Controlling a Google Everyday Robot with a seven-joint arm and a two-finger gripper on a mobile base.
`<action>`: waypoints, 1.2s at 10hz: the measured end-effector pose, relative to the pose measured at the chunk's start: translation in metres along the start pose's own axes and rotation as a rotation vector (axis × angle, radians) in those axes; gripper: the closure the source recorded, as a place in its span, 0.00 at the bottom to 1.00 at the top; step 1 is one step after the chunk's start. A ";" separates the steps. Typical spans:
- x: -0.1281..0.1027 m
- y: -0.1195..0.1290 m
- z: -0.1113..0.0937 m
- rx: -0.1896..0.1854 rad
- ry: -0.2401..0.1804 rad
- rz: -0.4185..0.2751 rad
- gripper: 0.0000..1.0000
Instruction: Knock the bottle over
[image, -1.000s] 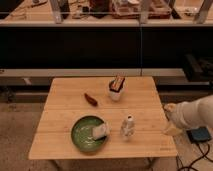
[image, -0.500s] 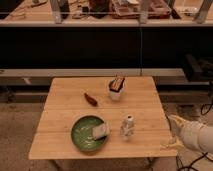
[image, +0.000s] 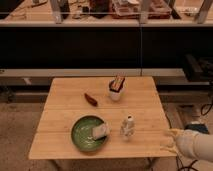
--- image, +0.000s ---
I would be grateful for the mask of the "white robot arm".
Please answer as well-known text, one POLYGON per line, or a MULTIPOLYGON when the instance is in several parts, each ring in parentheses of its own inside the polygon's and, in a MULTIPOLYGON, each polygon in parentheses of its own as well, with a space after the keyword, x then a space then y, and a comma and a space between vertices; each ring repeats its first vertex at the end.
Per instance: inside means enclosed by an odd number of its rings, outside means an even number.
POLYGON ((213 134, 189 129, 169 129, 164 132, 164 135, 170 137, 172 142, 162 145, 162 150, 213 163, 213 134))

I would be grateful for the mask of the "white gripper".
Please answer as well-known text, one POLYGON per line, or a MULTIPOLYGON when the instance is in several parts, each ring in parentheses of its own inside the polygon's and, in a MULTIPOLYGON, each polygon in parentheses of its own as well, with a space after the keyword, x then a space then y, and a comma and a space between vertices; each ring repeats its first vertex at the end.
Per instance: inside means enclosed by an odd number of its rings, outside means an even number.
POLYGON ((166 131, 165 135, 172 138, 172 141, 166 145, 161 145, 160 149, 168 151, 170 153, 177 154, 178 149, 176 147, 176 138, 180 134, 179 129, 169 129, 166 131))

